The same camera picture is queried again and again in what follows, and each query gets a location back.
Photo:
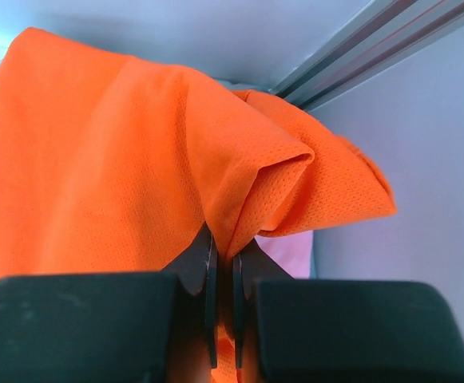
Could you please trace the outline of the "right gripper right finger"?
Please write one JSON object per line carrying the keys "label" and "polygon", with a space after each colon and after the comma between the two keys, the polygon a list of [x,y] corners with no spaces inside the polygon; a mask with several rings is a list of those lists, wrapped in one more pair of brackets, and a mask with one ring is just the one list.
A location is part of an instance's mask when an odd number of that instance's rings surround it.
{"label": "right gripper right finger", "polygon": [[235,341],[236,368],[244,360],[244,336],[253,287],[260,279],[291,278],[280,265],[271,259],[253,239],[232,260],[233,286],[233,337]]}

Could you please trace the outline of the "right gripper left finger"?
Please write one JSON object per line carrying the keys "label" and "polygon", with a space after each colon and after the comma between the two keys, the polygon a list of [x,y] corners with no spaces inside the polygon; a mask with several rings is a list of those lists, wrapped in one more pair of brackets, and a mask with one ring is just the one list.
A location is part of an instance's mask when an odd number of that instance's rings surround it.
{"label": "right gripper left finger", "polygon": [[201,327],[212,369],[217,367],[217,266],[215,239],[207,223],[203,223],[190,245],[161,269],[176,275],[184,289],[202,301]]}

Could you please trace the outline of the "orange t shirt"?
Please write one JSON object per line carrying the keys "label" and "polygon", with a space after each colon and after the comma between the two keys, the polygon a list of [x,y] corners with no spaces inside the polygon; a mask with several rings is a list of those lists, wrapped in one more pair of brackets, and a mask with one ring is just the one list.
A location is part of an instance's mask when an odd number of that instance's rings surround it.
{"label": "orange t shirt", "polygon": [[0,278],[160,270],[397,211],[379,167],[294,105],[34,27],[0,63]]}

